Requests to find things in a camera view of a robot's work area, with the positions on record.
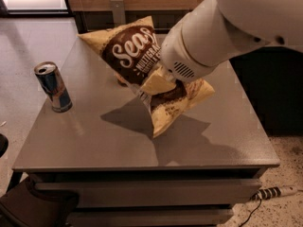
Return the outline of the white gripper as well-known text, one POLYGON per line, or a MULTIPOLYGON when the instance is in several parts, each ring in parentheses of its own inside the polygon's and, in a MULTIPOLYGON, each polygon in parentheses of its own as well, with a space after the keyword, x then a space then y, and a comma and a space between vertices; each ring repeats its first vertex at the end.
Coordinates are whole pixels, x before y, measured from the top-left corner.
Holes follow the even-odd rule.
POLYGON ((154 96, 173 90, 174 78, 193 81, 212 73, 236 54, 229 28, 231 25, 217 9, 188 13, 162 43, 161 62, 167 69, 157 64, 141 90, 154 96))

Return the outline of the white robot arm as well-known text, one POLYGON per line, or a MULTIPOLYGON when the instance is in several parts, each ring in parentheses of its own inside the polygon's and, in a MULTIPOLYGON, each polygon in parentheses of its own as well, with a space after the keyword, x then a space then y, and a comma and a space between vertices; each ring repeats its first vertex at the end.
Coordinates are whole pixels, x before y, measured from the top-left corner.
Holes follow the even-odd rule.
POLYGON ((156 95, 202 78, 231 58, 275 44, 303 52, 303 0, 204 0, 161 46, 160 67, 141 89, 156 95))

